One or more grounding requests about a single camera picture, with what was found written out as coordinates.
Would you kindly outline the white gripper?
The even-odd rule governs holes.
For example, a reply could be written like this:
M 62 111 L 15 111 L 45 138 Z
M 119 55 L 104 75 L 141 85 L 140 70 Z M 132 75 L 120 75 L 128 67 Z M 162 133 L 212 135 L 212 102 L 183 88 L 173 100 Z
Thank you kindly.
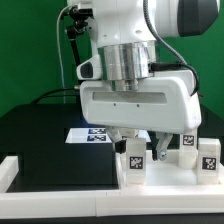
M 164 161 L 171 133 L 188 133 L 201 124 L 193 84 L 189 70 L 156 72 L 141 79 L 136 91 L 114 91 L 106 81 L 85 81 L 80 87 L 83 116 L 90 124 L 107 126 L 106 133 L 119 154 L 126 152 L 126 141 L 117 127 L 157 132 L 152 158 Z

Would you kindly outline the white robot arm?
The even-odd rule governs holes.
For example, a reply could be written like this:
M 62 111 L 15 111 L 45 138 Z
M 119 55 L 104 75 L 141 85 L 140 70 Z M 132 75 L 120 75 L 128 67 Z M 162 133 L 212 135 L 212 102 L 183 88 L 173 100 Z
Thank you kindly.
M 77 33 L 90 35 L 92 57 L 77 67 L 83 116 L 107 128 L 117 149 L 123 128 L 157 135 L 155 160 L 167 158 L 175 134 L 201 123 L 199 80 L 166 37 L 201 35 L 218 17 L 220 0 L 67 0 Z M 175 62 L 157 59 L 161 44 Z

